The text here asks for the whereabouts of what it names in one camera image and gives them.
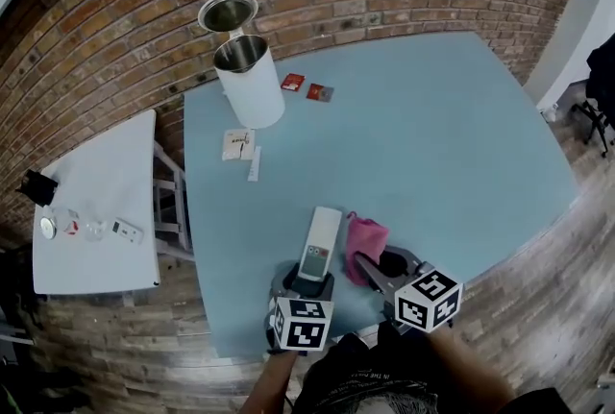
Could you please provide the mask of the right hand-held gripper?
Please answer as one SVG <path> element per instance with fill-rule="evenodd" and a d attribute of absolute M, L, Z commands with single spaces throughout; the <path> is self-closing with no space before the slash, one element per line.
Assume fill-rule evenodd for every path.
<path fill-rule="evenodd" d="M 379 292 L 394 292 L 398 277 L 417 277 L 393 293 L 392 319 L 396 326 L 430 333 L 459 312 L 463 284 L 407 249 L 387 245 L 379 263 L 364 254 L 357 254 L 355 263 L 368 284 Z"/>

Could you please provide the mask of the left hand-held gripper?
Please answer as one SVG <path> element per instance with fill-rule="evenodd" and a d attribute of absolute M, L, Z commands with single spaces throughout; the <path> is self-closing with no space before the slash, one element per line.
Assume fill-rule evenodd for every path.
<path fill-rule="evenodd" d="M 286 262 L 271 281 L 268 312 L 264 319 L 268 352 L 321 352 L 328 338 L 334 304 L 334 276 L 328 273 L 322 283 L 309 281 L 293 286 L 299 262 Z"/>

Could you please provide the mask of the pink cloth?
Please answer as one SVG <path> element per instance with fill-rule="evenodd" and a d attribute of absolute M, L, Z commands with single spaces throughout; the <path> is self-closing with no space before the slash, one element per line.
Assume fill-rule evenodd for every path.
<path fill-rule="evenodd" d="M 356 255 L 367 256 L 375 264 L 379 264 L 381 254 L 385 250 L 389 229 L 372 219 L 358 217 L 354 211 L 347 215 L 347 219 L 345 273 L 353 284 L 367 286 L 368 281 L 356 263 Z"/>

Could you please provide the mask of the person's right forearm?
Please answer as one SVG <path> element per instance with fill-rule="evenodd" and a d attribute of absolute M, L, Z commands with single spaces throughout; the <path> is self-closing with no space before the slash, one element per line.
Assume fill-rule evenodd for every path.
<path fill-rule="evenodd" d="M 437 329 L 427 338 L 471 414 L 497 414 L 516 398 L 505 378 L 453 329 Z"/>

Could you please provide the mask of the person's left forearm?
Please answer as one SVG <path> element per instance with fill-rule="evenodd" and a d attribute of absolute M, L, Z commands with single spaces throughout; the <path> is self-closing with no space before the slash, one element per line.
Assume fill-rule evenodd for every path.
<path fill-rule="evenodd" d="M 286 390 L 298 351 L 270 355 L 239 414 L 283 414 Z"/>

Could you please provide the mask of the person's black printed t-shirt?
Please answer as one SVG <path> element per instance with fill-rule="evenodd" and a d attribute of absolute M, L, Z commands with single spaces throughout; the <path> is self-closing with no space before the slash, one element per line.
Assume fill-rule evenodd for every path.
<path fill-rule="evenodd" d="M 427 334 L 388 323 L 375 347 L 345 335 L 308 370 L 293 414 L 471 414 Z M 518 395 L 497 414 L 573 414 L 556 389 Z"/>

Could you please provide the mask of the white stick packet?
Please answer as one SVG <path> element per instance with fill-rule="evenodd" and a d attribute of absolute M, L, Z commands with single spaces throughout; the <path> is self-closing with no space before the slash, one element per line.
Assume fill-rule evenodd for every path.
<path fill-rule="evenodd" d="M 258 181 L 260 160 L 261 160 L 261 147 L 256 146 L 254 154 L 253 154 L 253 158 L 251 161 L 248 178 L 247 178 L 247 181 L 250 183 L 256 183 Z"/>

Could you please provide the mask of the white printed sachet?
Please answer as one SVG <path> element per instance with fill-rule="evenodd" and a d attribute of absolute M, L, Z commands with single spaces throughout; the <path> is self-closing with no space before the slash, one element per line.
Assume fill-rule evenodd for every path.
<path fill-rule="evenodd" d="M 252 129 L 226 130 L 223 136 L 222 159 L 252 160 L 255 152 L 256 133 Z"/>

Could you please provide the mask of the red and grey sachet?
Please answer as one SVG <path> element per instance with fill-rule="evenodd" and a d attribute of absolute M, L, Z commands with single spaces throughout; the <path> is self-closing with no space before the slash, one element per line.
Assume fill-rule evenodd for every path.
<path fill-rule="evenodd" d="M 329 103 L 332 99 L 333 92 L 333 87 L 311 84 L 307 90 L 307 98 L 309 100 Z"/>

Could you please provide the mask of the white electric kettle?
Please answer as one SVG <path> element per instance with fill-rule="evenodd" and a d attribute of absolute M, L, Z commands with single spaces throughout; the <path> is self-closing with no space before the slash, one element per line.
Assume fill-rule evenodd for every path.
<path fill-rule="evenodd" d="M 254 130 L 273 126 L 285 111 L 267 40 L 243 30 L 257 13 L 257 0 L 208 0 L 197 16 L 204 30 L 229 35 L 215 51 L 213 67 L 238 122 Z"/>

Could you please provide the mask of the clear plastic cup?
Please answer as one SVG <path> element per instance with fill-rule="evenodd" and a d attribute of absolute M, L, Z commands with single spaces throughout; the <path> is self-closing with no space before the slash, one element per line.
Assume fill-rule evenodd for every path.
<path fill-rule="evenodd" d="M 89 220 L 85 224 L 84 235 L 88 242 L 101 241 L 105 236 L 108 223 L 100 220 Z"/>

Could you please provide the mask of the white side table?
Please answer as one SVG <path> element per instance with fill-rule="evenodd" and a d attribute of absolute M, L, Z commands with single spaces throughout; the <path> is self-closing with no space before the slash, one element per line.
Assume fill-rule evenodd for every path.
<path fill-rule="evenodd" d="M 33 225 L 34 289 L 43 295 L 119 293 L 160 285 L 158 255 L 191 260 L 185 171 L 155 140 L 148 110 L 52 162 L 42 173 L 59 183 L 50 206 L 37 207 Z M 76 235 L 43 237 L 42 217 L 55 207 L 79 215 Z M 122 219 L 143 231 L 139 245 L 111 231 Z M 101 241 L 88 242 L 89 220 L 108 223 Z"/>

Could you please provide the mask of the black chair with jacket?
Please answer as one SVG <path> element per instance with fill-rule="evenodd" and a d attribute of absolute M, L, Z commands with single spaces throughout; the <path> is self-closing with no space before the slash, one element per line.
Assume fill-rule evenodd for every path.
<path fill-rule="evenodd" d="M 591 121 L 589 134 L 583 142 L 587 145 L 597 132 L 603 144 L 601 156 L 606 158 L 609 147 L 615 147 L 615 137 L 609 142 L 605 137 L 607 127 L 615 133 L 615 33 L 590 53 L 586 63 L 590 74 L 585 85 L 585 100 L 573 104 L 570 112 L 580 112 Z"/>

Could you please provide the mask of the black pouch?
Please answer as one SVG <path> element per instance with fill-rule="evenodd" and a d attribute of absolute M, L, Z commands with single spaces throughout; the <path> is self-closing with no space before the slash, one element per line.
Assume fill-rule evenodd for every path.
<path fill-rule="evenodd" d="M 15 190 L 39 207 L 50 206 L 59 183 L 34 170 L 28 170 Z"/>

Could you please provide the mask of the black office chair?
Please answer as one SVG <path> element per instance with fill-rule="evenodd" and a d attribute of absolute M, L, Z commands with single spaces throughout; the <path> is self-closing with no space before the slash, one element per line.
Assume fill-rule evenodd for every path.
<path fill-rule="evenodd" d="M 12 326 L 25 326 L 24 317 L 40 330 L 38 301 L 46 297 L 34 289 L 33 247 L 23 245 L 0 252 L 0 308 Z"/>

